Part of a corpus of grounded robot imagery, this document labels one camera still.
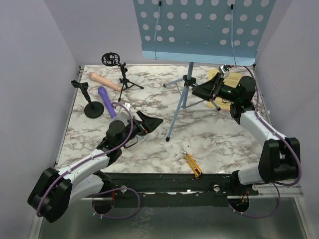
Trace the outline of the yellow sheet music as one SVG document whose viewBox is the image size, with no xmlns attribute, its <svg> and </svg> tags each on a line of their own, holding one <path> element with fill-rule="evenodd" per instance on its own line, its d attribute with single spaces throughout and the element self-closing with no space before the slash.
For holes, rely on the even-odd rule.
<svg viewBox="0 0 319 239">
<path fill-rule="evenodd" d="M 218 73 L 217 69 L 209 69 L 208 71 L 208 80 L 211 80 Z M 230 87 L 235 88 L 241 79 L 242 74 L 236 72 L 230 72 L 228 77 L 224 80 L 224 84 Z M 228 100 L 217 97 L 215 103 L 224 111 L 230 111 L 231 103 Z"/>
</svg>

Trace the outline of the purple microphone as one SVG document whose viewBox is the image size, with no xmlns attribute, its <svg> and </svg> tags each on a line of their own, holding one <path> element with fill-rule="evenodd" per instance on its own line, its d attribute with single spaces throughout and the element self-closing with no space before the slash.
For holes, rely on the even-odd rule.
<svg viewBox="0 0 319 239">
<path fill-rule="evenodd" d="M 116 117 L 116 112 L 115 109 L 112 106 L 112 103 L 108 97 L 108 93 L 107 90 L 103 87 L 103 86 L 99 86 L 98 87 L 98 94 L 100 95 L 100 97 L 102 98 L 110 117 L 113 119 L 114 117 Z"/>
</svg>

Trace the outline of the black round-base mic stand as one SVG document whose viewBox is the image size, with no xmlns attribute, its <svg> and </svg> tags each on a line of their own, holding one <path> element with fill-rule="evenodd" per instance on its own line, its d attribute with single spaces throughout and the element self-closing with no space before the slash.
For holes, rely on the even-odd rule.
<svg viewBox="0 0 319 239">
<path fill-rule="evenodd" d="M 90 119 L 96 119 L 96 118 L 100 117 L 104 112 L 104 107 L 98 101 L 91 101 L 91 98 L 90 98 L 88 91 L 87 91 L 89 84 L 87 82 L 79 83 L 79 82 L 73 80 L 73 81 L 71 81 L 71 85 L 74 88 L 80 89 L 85 100 L 88 102 L 88 104 L 84 108 L 85 116 L 90 118 Z"/>
</svg>

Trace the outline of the light blue music stand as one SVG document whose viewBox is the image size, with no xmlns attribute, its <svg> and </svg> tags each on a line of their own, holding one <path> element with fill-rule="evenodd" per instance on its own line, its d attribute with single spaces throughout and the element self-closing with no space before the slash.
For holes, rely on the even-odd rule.
<svg viewBox="0 0 319 239">
<path fill-rule="evenodd" d="M 273 0 L 134 1 L 143 56 L 189 63 L 178 109 L 188 107 L 193 87 L 209 81 L 209 69 L 255 63 L 274 5 Z"/>
</svg>

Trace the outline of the beige microphone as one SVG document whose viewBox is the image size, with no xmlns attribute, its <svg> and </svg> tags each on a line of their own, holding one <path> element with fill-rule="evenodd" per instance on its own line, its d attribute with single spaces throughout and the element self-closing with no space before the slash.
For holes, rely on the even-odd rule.
<svg viewBox="0 0 319 239">
<path fill-rule="evenodd" d="M 112 90 L 115 90 L 115 91 L 120 92 L 121 89 L 122 89 L 121 86 L 119 86 L 119 85 L 117 85 L 117 84 L 111 82 L 110 80 L 107 80 L 106 78 L 104 78 L 104 77 L 98 75 L 98 74 L 95 73 L 95 72 L 89 72 L 89 73 L 88 73 L 88 76 L 89 76 L 89 78 L 90 78 L 92 81 L 98 82 L 98 83 L 100 83 L 100 84 L 102 84 L 102 85 L 104 85 L 104 86 L 106 86 L 106 87 L 108 87 L 108 88 L 110 88 L 110 89 L 112 89 Z"/>
</svg>

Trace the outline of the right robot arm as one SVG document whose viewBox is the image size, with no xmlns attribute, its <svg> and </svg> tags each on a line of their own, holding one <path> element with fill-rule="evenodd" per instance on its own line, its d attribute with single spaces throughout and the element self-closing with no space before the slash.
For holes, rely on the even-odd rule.
<svg viewBox="0 0 319 239">
<path fill-rule="evenodd" d="M 229 183 L 230 191 L 241 195 L 247 185 L 278 183 L 293 186 L 302 176 L 300 142 L 295 137 L 286 137 L 267 123 L 257 111 L 252 98 L 256 93 L 256 81 L 244 76 L 236 87 L 224 84 L 221 74 L 193 87 L 192 94 L 212 101 L 216 97 L 230 101 L 231 117 L 247 129 L 262 146 L 259 163 L 255 167 L 234 172 L 234 180 Z"/>
</svg>

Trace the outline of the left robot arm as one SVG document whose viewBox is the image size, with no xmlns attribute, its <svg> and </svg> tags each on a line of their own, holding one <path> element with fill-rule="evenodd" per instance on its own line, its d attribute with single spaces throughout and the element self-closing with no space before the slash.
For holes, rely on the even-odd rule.
<svg viewBox="0 0 319 239">
<path fill-rule="evenodd" d="M 30 193 L 27 203 L 39 217 L 48 222 L 57 221 L 68 206 L 82 198 L 110 193 L 111 185 L 105 181 L 102 169 L 113 164 L 122 154 L 121 148 L 137 137 L 157 129 L 163 120 L 137 112 L 138 119 L 116 116 L 102 142 L 86 157 L 67 167 L 44 170 Z"/>
</svg>

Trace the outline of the clear plastic screw box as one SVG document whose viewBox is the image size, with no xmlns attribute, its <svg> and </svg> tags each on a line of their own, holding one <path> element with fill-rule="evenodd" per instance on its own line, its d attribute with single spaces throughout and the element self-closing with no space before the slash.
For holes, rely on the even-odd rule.
<svg viewBox="0 0 319 239">
<path fill-rule="evenodd" d="M 124 125 L 122 121 L 115 120 L 110 123 L 109 129 L 107 130 L 106 135 L 110 136 L 111 143 L 114 143 L 114 147 L 115 147 L 125 141 L 125 139 L 128 137 L 130 130 L 131 130 L 131 123 L 128 125 Z M 126 141 L 126 144 L 124 144 L 123 147 L 124 148 L 132 147 L 133 145 L 139 142 L 142 142 L 146 138 L 147 138 L 147 134 L 145 136 L 139 136 L 139 135 L 134 136 L 132 131 L 130 138 Z"/>
</svg>

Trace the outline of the yellow utility knife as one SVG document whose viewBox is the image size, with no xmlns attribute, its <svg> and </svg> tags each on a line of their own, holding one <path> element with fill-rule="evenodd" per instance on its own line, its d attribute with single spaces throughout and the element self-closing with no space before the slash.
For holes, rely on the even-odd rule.
<svg viewBox="0 0 319 239">
<path fill-rule="evenodd" d="M 201 175 L 202 175 L 201 169 L 199 168 L 199 166 L 197 165 L 195 160 L 191 157 L 191 155 L 188 152 L 184 151 L 183 155 L 184 155 L 187 163 L 189 164 L 189 166 L 193 170 L 195 178 L 199 179 L 201 177 Z"/>
</svg>

